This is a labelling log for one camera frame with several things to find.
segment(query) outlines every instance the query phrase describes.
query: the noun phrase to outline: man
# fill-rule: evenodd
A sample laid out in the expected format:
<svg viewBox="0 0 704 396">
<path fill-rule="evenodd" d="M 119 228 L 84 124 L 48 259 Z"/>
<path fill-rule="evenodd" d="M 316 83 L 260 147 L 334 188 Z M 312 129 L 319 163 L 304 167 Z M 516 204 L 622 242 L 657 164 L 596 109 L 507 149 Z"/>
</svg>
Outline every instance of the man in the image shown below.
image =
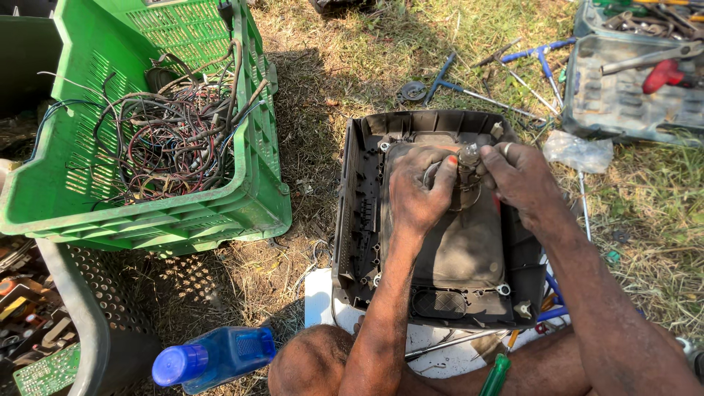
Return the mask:
<svg viewBox="0 0 704 396">
<path fill-rule="evenodd" d="M 523 226 L 545 247 L 573 323 L 513 352 L 501 394 L 702 395 L 679 344 L 638 314 L 600 260 L 542 153 L 500 143 L 481 154 L 485 185 L 518 209 Z M 413 149 L 391 176 L 394 231 L 384 277 L 356 340 L 334 326 L 302 331 L 271 364 L 272 396 L 479 394 L 490 367 L 431 379 L 403 360 L 414 260 L 450 205 L 457 173 L 457 158 L 447 156 L 432 190 L 422 186 L 424 170 L 442 156 Z"/>
</svg>

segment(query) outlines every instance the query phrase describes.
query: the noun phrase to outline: circuit board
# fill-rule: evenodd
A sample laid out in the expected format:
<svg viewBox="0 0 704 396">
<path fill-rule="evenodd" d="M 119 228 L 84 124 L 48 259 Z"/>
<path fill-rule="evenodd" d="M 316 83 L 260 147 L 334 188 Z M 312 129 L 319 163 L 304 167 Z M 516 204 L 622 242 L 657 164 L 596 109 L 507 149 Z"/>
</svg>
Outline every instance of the circuit board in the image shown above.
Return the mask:
<svg viewBox="0 0 704 396">
<path fill-rule="evenodd" d="M 13 377 L 22 396 L 49 396 L 73 383 L 80 359 L 79 342 L 17 370 Z"/>
</svg>

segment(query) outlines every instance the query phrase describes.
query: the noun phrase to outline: hand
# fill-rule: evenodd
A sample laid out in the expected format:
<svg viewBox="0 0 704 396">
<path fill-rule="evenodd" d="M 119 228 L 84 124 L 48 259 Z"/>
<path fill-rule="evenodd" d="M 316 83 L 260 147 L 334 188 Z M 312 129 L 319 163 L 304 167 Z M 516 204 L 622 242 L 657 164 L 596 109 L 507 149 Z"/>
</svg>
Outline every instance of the hand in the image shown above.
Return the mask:
<svg viewBox="0 0 704 396">
<path fill-rule="evenodd" d="M 482 164 L 477 175 L 501 201 L 518 209 L 523 226 L 535 232 L 542 218 L 554 221 L 554 215 L 568 214 L 562 193 L 550 167 L 539 150 L 513 143 L 483 146 Z"/>
<path fill-rule="evenodd" d="M 389 185 L 396 236 L 425 237 L 450 207 L 457 178 L 457 156 L 451 154 L 449 150 L 415 147 L 396 160 Z M 425 170 L 440 161 L 433 188 L 428 190 L 423 185 Z"/>
</svg>

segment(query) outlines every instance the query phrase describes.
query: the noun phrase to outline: blue plastic bottle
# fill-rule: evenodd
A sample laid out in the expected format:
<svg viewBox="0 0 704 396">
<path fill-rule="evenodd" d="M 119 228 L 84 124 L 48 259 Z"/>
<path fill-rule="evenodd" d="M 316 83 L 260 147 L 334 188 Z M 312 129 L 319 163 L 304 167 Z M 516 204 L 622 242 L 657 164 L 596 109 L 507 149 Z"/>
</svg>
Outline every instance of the blue plastic bottle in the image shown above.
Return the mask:
<svg viewBox="0 0 704 396">
<path fill-rule="evenodd" d="M 276 355 L 269 328 L 220 327 L 163 350 L 151 367 L 154 382 L 178 383 L 189 395 L 261 369 Z"/>
</svg>

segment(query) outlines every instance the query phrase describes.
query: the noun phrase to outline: grass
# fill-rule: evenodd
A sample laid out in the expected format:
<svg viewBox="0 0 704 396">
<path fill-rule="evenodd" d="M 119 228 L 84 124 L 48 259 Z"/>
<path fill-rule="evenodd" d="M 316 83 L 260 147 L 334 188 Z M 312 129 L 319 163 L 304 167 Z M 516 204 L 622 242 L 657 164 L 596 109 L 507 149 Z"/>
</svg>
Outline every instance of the grass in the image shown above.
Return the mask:
<svg viewBox="0 0 704 396">
<path fill-rule="evenodd" d="M 253 9 L 279 76 L 277 134 L 294 225 L 278 242 L 289 249 L 226 242 L 195 257 L 127 261 L 139 263 L 123 275 L 133 279 L 139 299 L 156 318 L 163 344 L 184 342 L 218 326 L 256 326 L 268 317 L 279 346 L 302 329 L 302 296 L 294 285 L 310 263 L 314 241 L 334 232 L 347 119 L 419 109 L 399 104 L 397 91 L 409 80 L 430 83 L 452 51 L 458 60 L 446 79 L 483 94 L 479 76 L 484 71 L 470 64 L 516 37 L 523 40 L 515 50 L 569 37 L 576 9 L 576 3 L 563 0 L 394 0 L 333 19 L 321 18 L 303 0 L 272 0 Z M 569 51 L 551 52 L 548 61 L 554 64 Z M 537 61 L 524 58 L 510 66 L 552 101 Z M 547 113 L 503 70 L 494 71 L 489 86 L 499 101 Z M 498 111 L 445 88 L 431 107 Z M 507 117 L 525 142 L 547 138 L 547 132 L 523 130 L 512 114 Z M 701 150 L 641 143 L 616 146 L 608 172 L 586 178 L 594 242 L 604 255 L 612 250 L 620 254 L 611 269 L 624 290 L 648 319 L 699 343 L 704 342 L 703 168 Z M 576 173 L 560 164 L 553 164 L 553 170 L 561 187 L 573 199 L 579 197 Z M 616 229 L 631 235 L 627 244 L 612 239 Z M 267 393 L 263 369 L 206 395 Z M 181 392 L 145 382 L 137 394 Z"/>
</svg>

